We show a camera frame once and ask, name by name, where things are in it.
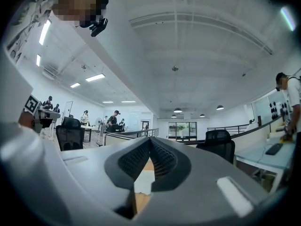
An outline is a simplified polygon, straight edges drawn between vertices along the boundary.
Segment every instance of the cable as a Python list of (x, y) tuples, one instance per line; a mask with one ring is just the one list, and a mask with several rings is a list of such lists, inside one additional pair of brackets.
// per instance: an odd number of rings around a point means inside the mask
[(261, 155), (261, 157), (259, 158), (259, 160), (256, 162), (256, 164), (254, 165), (255, 167), (256, 167), (257, 164), (260, 162), (260, 160), (263, 158), (263, 155), (264, 155), (264, 153), (265, 153), (266, 147), (267, 147), (268, 145), (272, 145), (272, 146), (273, 146), (273, 144), (266, 144), (266, 145), (263, 147), (262, 155)]

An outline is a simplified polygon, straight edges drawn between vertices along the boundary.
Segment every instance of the keyboard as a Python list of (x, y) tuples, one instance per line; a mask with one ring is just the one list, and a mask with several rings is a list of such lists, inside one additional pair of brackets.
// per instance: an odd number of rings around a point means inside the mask
[(279, 150), (282, 148), (282, 143), (276, 143), (273, 146), (270, 147), (269, 150), (266, 151), (266, 155), (275, 155)]

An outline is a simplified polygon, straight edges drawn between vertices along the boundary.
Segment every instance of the black camera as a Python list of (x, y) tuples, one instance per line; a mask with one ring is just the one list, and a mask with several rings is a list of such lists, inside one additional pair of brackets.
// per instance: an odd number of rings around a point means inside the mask
[(108, 19), (103, 18), (100, 22), (95, 22), (89, 29), (91, 30), (91, 36), (95, 37), (100, 34), (107, 27)]

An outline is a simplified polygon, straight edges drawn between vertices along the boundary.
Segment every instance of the person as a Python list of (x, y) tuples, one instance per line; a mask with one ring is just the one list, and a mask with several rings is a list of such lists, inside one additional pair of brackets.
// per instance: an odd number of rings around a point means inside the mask
[(114, 111), (114, 114), (108, 119), (108, 132), (115, 132), (113, 129), (113, 125), (117, 125), (117, 116), (119, 115), (119, 111)]
[(107, 126), (107, 121), (108, 121), (108, 116), (106, 115), (102, 121), (102, 128), (100, 130), (100, 136), (102, 137), (103, 136), (103, 133), (104, 133), (104, 129), (105, 127)]
[(52, 101), (52, 96), (49, 96), (48, 100), (44, 101), (43, 104), (42, 104), (43, 109), (52, 110), (53, 109), (53, 105), (52, 105), (51, 101)]
[(124, 127), (126, 124), (124, 123), (124, 119), (122, 118), (121, 122), (119, 122), (119, 125), (122, 126), (121, 131), (124, 131)]
[(290, 100), (290, 105), (293, 108), (291, 114), (291, 121), (286, 127), (287, 134), (291, 135), (292, 131), (297, 128), (296, 149), (294, 153), (294, 165), (292, 180), (298, 180), (296, 174), (301, 169), (301, 117), (300, 117), (300, 103), (301, 103), (301, 78), (289, 76), (284, 73), (279, 73), (276, 76), (277, 90), (287, 90)]
[(32, 28), (36, 24), (43, 26), (51, 11), (61, 20), (88, 27), (96, 16), (103, 15), (108, 3), (109, 0), (25, 0), (7, 29), (5, 47), (16, 64)]
[(80, 124), (86, 126), (89, 123), (88, 110), (84, 111), (83, 115), (80, 118)]
[(60, 113), (60, 108), (58, 108), (59, 106), (59, 104), (56, 104), (56, 107), (53, 109), (53, 112)]

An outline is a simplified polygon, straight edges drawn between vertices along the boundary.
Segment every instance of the glass panel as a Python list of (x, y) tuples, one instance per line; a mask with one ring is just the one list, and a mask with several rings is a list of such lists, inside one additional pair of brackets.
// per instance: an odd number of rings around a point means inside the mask
[(170, 122), (168, 127), (168, 136), (169, 137), (175, 137), (175, 122)]
[(190, 136), (196, 137), (197, 136), (197, 123), (196, 122), (190, 122)]
[(189, 122), (178, 122), (176, 124), (177, 139), (189, 137)]
[(260, 101), (256, 101), (254, 103), (256, 116), (261, 116), (261, 124), (264, 125), (272, 120), (271, 108), (269, 106), (268, 97), (261, 99)]

